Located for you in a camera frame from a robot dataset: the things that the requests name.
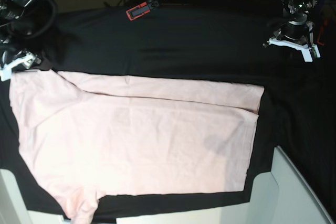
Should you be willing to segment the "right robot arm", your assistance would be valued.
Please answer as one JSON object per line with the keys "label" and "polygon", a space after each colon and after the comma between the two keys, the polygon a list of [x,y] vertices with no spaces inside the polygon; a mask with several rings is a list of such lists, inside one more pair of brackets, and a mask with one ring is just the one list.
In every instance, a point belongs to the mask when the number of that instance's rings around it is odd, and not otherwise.
{"label": "right robot arm", "polygon": [[17,70],[49,70],[44,43],[58,14],[54,0],[1,0],[1,81]]}

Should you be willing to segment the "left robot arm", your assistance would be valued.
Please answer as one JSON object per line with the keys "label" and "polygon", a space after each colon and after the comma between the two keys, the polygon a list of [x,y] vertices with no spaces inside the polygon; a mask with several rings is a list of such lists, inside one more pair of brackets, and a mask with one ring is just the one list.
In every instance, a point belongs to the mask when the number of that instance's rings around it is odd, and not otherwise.
{"label": "left robot arm", "polygon": [[317,0],[281,0],[283,17],[275,22],[277,29],[264,44],[289,47],[300,51],[305,62],[320,58],[318,46],[314,42],[314,22],[312,11]]}

